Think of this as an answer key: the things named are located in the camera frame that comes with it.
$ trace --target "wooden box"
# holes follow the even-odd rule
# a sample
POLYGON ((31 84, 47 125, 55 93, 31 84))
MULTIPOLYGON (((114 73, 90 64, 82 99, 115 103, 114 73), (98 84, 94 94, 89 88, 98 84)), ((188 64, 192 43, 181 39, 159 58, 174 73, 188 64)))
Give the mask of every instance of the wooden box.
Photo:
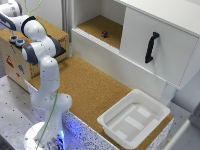
MULTIPOLYGON (((48 23, 47 21, 43 20, 42 18, 37 17, 37 19, 45 26, 47 34, 57 39, 61 44, 61 55, 56 57, 58 63, 68 58, 69 35, 66 32, 48 23)), ((25 40, 26 44, 32 42, 20 32, 15 32, 14 34, 17 35, 19 39, 25 40)), ((11 33, 8 29, 0 31, 0 51, 5 71, 10 78, 16 81, 25 90, 28 90, 26 84, 24 83, 24 79, 29 81, 30 79, 37 76, 40 72, 40 68, 38 65, 33 66, 24 60, 21 49, 17 48, 15 44, 9 43, 10 36, 11 33)))

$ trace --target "small object on shelf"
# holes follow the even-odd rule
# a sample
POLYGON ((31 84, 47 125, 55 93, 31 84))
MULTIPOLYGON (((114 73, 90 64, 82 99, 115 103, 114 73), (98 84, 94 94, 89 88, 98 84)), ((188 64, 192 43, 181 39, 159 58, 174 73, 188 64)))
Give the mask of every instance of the small object on shelf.
POLYGON ((103 31, 101 36, 102 36, 103 38, 107 38, 107 37, 108 37, 108 32, 103 31))
POLYGON ((17 40, 18 40, 18 36, 16 36, 16 35, 10 37, 11 44, 15 44, 17 40))
POLYGON ((21 48, 25 44, 25 41, 22 39, 18 39, 16 40, 15 44, 18 48, 21 48))

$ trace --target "black handle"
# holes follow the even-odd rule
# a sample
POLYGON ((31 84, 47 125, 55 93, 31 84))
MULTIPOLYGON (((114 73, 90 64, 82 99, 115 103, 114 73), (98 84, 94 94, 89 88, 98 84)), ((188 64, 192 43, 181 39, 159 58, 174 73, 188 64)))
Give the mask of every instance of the black handle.
POLYGON ((147 53, 146 53, 146 57, 145 57, 145 63, 149 63, 150 61, 153 60, 153 57, 151 56, 152 50, 153 50, 153 45, 154 45, 154 40, 156 38, 158 38, 160 35, 156 32, 153 32, 153 36, 151 37, 150 41, 149 41, 149 45, 147 48, 147 53))

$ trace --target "cabinet door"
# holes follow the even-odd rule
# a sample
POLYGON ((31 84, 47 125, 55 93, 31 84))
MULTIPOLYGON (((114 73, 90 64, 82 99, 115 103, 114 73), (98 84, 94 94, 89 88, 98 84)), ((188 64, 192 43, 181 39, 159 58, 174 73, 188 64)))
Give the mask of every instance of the cabinet door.
POLYGON ((179 86, 198 38, 130 8, 123 28, 120 54, 179 86), (153 60, 145 63, 153 32, 160 36, 154 40, 153 60))

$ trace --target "brown work surface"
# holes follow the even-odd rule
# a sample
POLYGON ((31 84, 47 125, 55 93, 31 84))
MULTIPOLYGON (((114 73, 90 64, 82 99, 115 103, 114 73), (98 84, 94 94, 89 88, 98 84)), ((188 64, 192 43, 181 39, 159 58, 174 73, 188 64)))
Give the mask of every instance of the brown work surface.
MULTIPOLYGON (((36 18, 45 26, 47 34, 51 35, 55 39, 58 40, 58 39, 63 38, 64 36, 68 36, 68 34, 66 32, 58 29, 54 25, 45 21, 44 19, 42 19, 40 17, 36 17, 36 18)), ((21 32, 15 31, 14 34, 17 35, 19 39, 23 39, 25 41, 25 44, 32 43, 32 40, 25 37, 21 32)), ((0 30, 0 37, 2 39, 4 39, 5 41, 9 42, 10 36, 11 36, 11 32, 9 29, 0 30)))
POLYGON ((120 49, 123 30, 122 25, 103 16, 98 16, 83 24, 78 25, 77 27, 101 39, 102 41, 105 41, 106 43, 120 49), (108 32, 107 38, 103 38, 101 36, 103 31, 108 32))
MULTIPOLYGON (((75 55, 60 63, 59 68, 59 93, 71 95, 73 104, 70 111, 122 150, 122 147, 104 133, 97 118, 131 92, 131 89, 75 55)), ((39 89, 40 76, 29 82, 39 89)), ((172 119, 173 115, 167 116, 137 150, 146 149, 172 119)))

